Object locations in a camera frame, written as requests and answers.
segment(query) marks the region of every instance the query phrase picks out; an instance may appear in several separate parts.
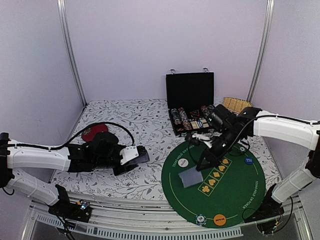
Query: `gray wall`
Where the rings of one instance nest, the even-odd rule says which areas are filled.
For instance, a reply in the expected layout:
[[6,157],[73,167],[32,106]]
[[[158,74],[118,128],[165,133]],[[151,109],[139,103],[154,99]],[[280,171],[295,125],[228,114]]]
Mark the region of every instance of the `gray wall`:
[[66,1],[87,99],[165,99],[168,70],[203,67],[215,73],[216,99],[245,99],[266,6],[265,0]]
[[[22,142],[62,144],[82,106],[57,1],[2,0],[0,33],[0,132]],[[32,173],[48,179],[50,171]],[[0,190],[0,239],[21,238],[30,201],[19,192],[10,197]]]
[[[291,117],[320,120],[320,1],[276,0],[274,16],[253,103]],[[268,139],[284,177],[307,150]],[[300,193],[314,239],[320,238],[320,181]]]

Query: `green poker mat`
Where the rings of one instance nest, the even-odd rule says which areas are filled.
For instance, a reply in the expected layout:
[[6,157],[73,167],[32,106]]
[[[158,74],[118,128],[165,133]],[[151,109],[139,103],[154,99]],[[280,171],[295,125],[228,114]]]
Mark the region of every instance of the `green poker mat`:
[[[195,166],[188,147],[188,142],[177,146],[166,158],[161,173],[164,195],[180,216],[190,223],[220,229],[240,224],[259,208],[266,179],[250,151],[240,155],[241,145],[237,143],[220,166],[201,171],[203,182],[184,188],[178,174]],[[191,145],[192,157],[198,160],[205,148]],[[246,164],[247,157],[253,159],[253,164]]]

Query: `floral tablecloth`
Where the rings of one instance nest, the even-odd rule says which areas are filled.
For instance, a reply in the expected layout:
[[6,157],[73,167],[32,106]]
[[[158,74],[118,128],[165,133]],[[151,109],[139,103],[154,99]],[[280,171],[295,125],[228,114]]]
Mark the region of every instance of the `floral tablecloth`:
[[[145,146],[150,162],[142,163],[134,170],[114,176],[112,169],[93,172],[68,173],[56,171],[53,184],[59,184],[73,193],[91,196],[125,199],[165,200],[161,186],[161,169],[166,157],[184,141],[176,137],[168,115],[165,99],[91,101],[86,107],[75,132],[95,122],[110,121],[126,127],[136,145]],[[108,125],[109,131],[119,138],[120,144],[130,145],[131,138],[116,126]],[[259,160],[268,189],[280,180],[274,160],[261,137],[250,137],[250,151]],[[77,137],[72,143],[82,144]]]

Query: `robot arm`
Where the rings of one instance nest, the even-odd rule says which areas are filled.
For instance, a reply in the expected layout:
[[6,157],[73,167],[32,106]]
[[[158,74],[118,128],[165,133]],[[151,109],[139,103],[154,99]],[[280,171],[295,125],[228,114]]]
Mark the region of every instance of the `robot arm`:
[[[253,220],[278,215],[279,211],[276,209],[279,209],[284,201],[320,178],[320,123],[318,121],[279,116],[254,107],[245,108],[237,116],[223,105],[218,105],[207,120],[221,135],[211,138],[211,147],[207,144],[208,148],[197,163],[198,171],[217,167],[233,145],[248,136],[276,138],[310,150],[307,160],[298,169],[268,190],[256,216],[252,217]],[[190,139],[203,141],[197,134],[187,140]]]
[[8,133],[0,133],[0,188],[19,190],[44,202],[51,214],[88,222],[91,215],[88,202],[70,203],[64,187],[45,183],[20,168],[55,169],[69,173],[113,168],[117,176],[134,169],[138,163],[149,161],[143,146],[123,146],[118,142],[112,133],[100,132],[91,142],[82,145],[35,146],[10,140]]

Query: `stack of poker chips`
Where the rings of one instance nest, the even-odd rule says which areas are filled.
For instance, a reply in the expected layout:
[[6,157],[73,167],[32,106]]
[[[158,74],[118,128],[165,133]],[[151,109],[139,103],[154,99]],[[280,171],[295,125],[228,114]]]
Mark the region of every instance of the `stack of poker chips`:
[[190,122],[188,120],[188,117],[187,117],[187,114],[186,114],[186,111],[184,110],[184,108],[180,107],[178,109],[178,111],[179,111],[179,114],[180,114],[180,118],[182,120],[183,128],[185,130],[192,130],[191,124],[190,124]]
[[207,118],[210,114],[210,112],[212,112],[214,110],[214,106],[213,105],[209,105],[209,106],[202,106],[201,107],[201,111],[204,115],[205,118]]
[[184,130],[184,126],[182,125],[178,110],[175,109],[175,108],[172,109],[171,110],[171,115],[172,115],[172,120],[173,120],[174,124],[176,125],[175,129],[178,132],[183,131]]
[[203,113],[204,117],[208,117],[209,114],[210,114],[207,106],[202,106],[202,107],[201,107],[201,112]]

